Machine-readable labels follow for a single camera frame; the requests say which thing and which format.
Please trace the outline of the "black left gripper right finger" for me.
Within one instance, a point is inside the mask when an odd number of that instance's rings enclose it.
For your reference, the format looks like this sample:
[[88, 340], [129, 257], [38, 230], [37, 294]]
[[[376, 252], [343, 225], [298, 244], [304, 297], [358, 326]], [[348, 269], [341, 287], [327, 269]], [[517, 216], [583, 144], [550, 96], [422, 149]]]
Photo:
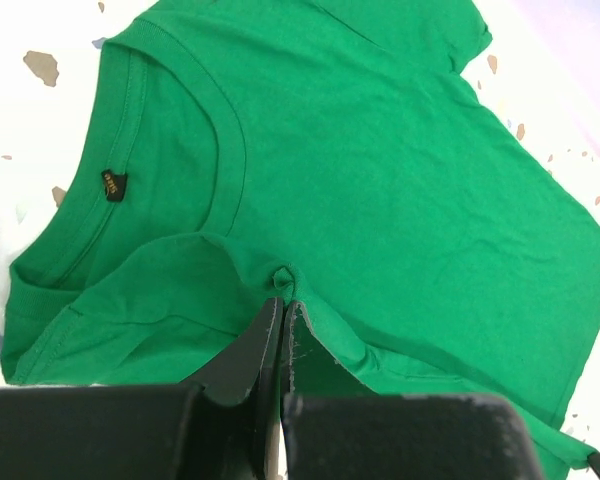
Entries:
[[377, 395], [285, 318], [281, 421], [291, 479], [541, 479], [527, 429], [485, 394]]

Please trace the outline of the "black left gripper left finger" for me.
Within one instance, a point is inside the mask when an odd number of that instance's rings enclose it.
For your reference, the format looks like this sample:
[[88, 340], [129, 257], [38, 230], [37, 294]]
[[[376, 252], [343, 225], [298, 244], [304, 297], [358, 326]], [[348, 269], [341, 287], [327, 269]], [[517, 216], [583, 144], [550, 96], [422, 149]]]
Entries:
[[284, 304], [178, 383], [0, 389], [0, 479], [274, 479]]

